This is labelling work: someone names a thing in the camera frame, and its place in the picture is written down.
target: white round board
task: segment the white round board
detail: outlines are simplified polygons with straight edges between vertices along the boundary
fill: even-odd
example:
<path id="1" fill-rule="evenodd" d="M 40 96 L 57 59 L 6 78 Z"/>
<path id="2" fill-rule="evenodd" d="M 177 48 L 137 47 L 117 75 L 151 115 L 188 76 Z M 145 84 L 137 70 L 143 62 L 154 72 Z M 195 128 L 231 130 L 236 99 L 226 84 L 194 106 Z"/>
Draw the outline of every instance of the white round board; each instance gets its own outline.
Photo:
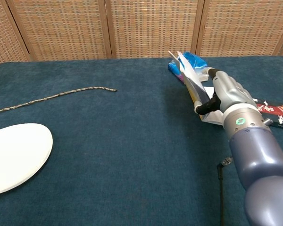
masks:
<path id="1" fill-rule="evenodd" d="M 35 123 L 0 129 L 0 193 L 32 177 L 52 149 L 49 129 Z"/>

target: packaging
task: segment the packaging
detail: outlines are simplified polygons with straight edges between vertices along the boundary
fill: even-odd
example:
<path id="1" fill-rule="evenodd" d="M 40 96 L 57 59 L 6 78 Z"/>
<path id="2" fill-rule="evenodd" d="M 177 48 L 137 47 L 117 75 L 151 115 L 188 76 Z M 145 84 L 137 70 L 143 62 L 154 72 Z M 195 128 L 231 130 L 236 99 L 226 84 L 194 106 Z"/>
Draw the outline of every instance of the packaging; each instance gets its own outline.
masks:
<path id="1" fill-rule="evenodd" d="M 254 101 L 262 117 L 273 121 L 271 126 L 283 128 L 283 103 L 264 99 L 254 99 Z"/>

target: rope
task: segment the rope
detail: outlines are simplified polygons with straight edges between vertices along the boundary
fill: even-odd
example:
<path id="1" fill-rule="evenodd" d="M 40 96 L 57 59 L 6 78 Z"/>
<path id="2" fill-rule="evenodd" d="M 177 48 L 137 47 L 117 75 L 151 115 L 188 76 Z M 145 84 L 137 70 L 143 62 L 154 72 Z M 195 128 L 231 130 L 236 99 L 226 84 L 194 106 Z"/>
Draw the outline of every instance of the rope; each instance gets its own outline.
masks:
<path id="1" fill-rule="evenodd" d="M 56 95 L 53 95 L 53 96 L 50 96 L 50 97 L 45 97 L 45 98 L 42 98 L 42 99 L 32 100 L 32 101 L 29 101 L 29 102 L 26 102 L 26 103 L 20 104 L 20 105 L 16 105 L 16 106 L 12 106 L 12 107 L 6 107 L 6 108 L 3 108 L 3 109 L 0 109 L 0 112 L 5 112 L 5 111 L 12 110 L 12 109 L 17 109 L 19 107 L 32 105 L 36 102 L 41 102 L 41 101 L 44 101 L 44 100 L 49 100 L 49 99 L 52 99 L 52 98 L 64 96 L 64 95 L 71 94 L 71 93 L 81 92 L 81 91 L 85 91 L 85 90 L 89 90 L 89 89 L 103 89 L 103 90 L 110 91 L 110 92 L 117 92 L 117 89 L 110 89 L 110 88 L 101 87 L 101 86 L 86 87 L 86 88 L 67 91 L 67 92 L 64 92 L 64 93 L 59 93 L 59 94 L 56 94 Z"/>

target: table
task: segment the table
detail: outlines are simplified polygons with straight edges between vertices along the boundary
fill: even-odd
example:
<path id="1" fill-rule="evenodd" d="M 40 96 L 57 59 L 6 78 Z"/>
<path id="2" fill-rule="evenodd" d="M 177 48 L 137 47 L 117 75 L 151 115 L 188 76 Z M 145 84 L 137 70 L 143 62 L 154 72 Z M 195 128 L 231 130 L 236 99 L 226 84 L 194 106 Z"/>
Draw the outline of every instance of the table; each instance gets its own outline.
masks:
<path id="1" fill-rule="evenodd" d="M 283 57 L 211 57 L 256 98 L 283 101 Z M 0 129 L 40 123 L 53 149 L 30 180 L 0 194 L 0 225 L 219 224 L 216 165 L 230 156 L 223 128 L 203 123 L 170 58 L 0 64 Z M 283 129 L 272 128 L 283 148 Z M 248 225 L 234 165 L 224 169 L 226 225 Z"/>

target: black cable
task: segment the black cable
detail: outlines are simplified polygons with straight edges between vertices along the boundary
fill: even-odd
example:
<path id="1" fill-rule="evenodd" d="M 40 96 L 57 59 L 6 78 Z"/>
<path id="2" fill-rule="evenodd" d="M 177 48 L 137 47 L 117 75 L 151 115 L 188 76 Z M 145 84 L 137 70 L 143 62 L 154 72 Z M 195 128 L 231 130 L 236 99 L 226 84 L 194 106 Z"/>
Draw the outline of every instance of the black cable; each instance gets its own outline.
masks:
<path id="1" fill-rule="evenodd" d="M 219 189 L 220 189 L 220 226 L 224 226 L 224 209 L 223 209 L 223 175 L 222 168 L 224 166 L 220 163 L 217 165 L 218 179 L 219 179 Z"/>

